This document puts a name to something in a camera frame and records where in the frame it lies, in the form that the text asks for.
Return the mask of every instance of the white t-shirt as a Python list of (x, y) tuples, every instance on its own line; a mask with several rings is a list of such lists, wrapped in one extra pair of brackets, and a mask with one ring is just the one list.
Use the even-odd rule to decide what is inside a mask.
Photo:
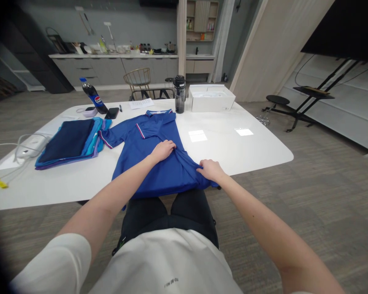
[[(78, 234), (54, 238), (11, 282), (20, 293), (79, 293), (91, 262)], [(90, 293), (242, 293), (224, 255), (193, 230), (144, 233), (110, 260)]]

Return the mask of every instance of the purple folded shirt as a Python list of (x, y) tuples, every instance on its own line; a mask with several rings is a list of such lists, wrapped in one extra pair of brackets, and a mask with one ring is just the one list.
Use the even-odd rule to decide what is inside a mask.
[[(105, 128), (105, 120), (103, 120), (103, 122), (102, 122), (102, 129), (104, 129), (104, 128)], [(44, 166), (41, 166), (41, 167), (36, 167), (36, 170), (49, 169), (49, 168), (56, 167), (56, 166), (59, 166), (59, 165), (65, 165), (65, 164), (74, 163), (74, 162), (83, 161), (83, 160), (86, 160), (86, 159), (97, 157), (97, 155), (98, 155), (98, 144), (99, 144), (100, 140), (101, 140), (101, 138), (98, 137), (97, 141), (95, 143), (94, 152), (90, 155), (78, 157), (77, 159), (63, 159), (61, 161), (57, 161), (55, 163), (52, 163), (51, 165), (44, 165)]]

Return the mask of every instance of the white cable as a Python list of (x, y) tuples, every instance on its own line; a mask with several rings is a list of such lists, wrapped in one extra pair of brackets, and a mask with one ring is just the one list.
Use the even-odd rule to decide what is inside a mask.
[[(16, 154), (18, 153), (18, 150), (19, 150), (19, 146), (20, 146), (20, 140), (24, 137), (24, 136), (32, 136), (32, 135), (39, 135), (39, 136), (42, 136), (42, 137), (44, 137), (45, 139), (47, 139), (47, 136), (45, 135), (45, 134), (41, 134), (41, 133), (33, 133), (33, 134), (24, 134), (24, 135), (22, 135), (22, 136), (20, 136), (19, 137), (19, 139), (18, 139), (18, 146), (16, 147), (16, 150), (15, 150), (15, 156), (14, 156), (14, 161), (16, 161), (18, 164), (20, 164), (19, 163), (19, 161), (18, 161), (18, 158), (17, 158), (17, 156), (16, 156)], [(43, 148), (42, 148), (42, 150), (36, 150), (36, 149), (33, 149), (33, 148), (29, 148), (29, 147), (26, 147), (26, 146), (22, 146), (22, 147), (25, 147), (25, 148), (28, 148), (28, 149), (31, 149), (31, 150), (34, 150), (34, 151), (38, 151), (38, 152), (42, 152), (42, 150), (43, 150)]]
[(9, 173), (7, 173), (7, 174), (5, 174), (5, 175), (1, 176), (1, 177), (0, 177), (0, 179), (1, 179), (1, 178), (3, 178), (3, 177), (6, 177), (6, 176), (8, 176), (8, 175), (10, 175), (10, 174), (12, 174), (12, 173), (14, 173), (14, 172), (16, 172), (16, 171), (18, 171), (18, 170), (19, 170), (19, 169), (21, 169), (22, 167), (26, 166), (26, 162), (28, 162), (28, 163), (29, 163), (29, 159), (30, 159), (30, 157), (27, 157), (27, 158), (24, 160), (24, 162), (23, 162), (23, 163), (19, 163), (18, 158), (17, 158), (17, 156), (16, 156), (16, 153), (18, 152), (19, 147), (24, 147), (24, 148), (27, 148), (27, 149), (30, 149), (30, 150), (34, 150), (34, 151), (37, 151), (37, 152), (39, 152), (39, 153), (41, 153), (41, 152), (44, 150), (44, 148), (42, 148), (41, 150), (37, 150), (37, 149), (30, 148), (30, 147), (27, 147), (27, 146), (24, 146), (24, 145), (21, 145), (21, 144), (20, 144), (20, 140), (21, 140), (24, 136), (32, 136), (32, 135), (40, 135), (40, 136), (43, 136), (43, 137), (44, 137), (44, 138), (46, 138), (46, 139), (48, 138), (46, 134), (40, 134), (40, 133), (24, 134), (24, 135), (21, 135), (21, 136), (19, 137), (19, 139), (18, 139), (18, 143), (2, 143), (2, 144), (0, 144), (0, 146), (3, 146), (3, 145), (16, 145), (16, 149), (15, 149), (15, 153), (14, 153), (14, 161), (16, 161), (18, 164), (20, 164), (20, 166), (19, 166), (17, 169), (15, 169), (15, 170), (13, 170), (13, 171), (11, 171), (11, 172), (9, 172)]

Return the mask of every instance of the smartphone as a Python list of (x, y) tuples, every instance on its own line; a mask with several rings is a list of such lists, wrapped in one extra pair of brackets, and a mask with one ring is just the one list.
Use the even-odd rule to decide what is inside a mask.
[(105, 119), (115, 119), (117, 117), (117, 114), (119, 113), (119, 108), (109, 108), (108, 113), (105, 116)]

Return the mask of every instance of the polo shirt collar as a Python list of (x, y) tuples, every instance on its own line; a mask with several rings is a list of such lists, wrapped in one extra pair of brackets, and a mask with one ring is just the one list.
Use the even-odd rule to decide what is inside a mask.
[(148, 111), (146, 111), (146, 115), (148, 117), (152, 117), (154, 114), (169, 114), (169, 113), (172, 113), (172, 112), (173, 112), (172, 109), (159, 110), (159, 111), (151, 111), (151, 110), (148, 110)]

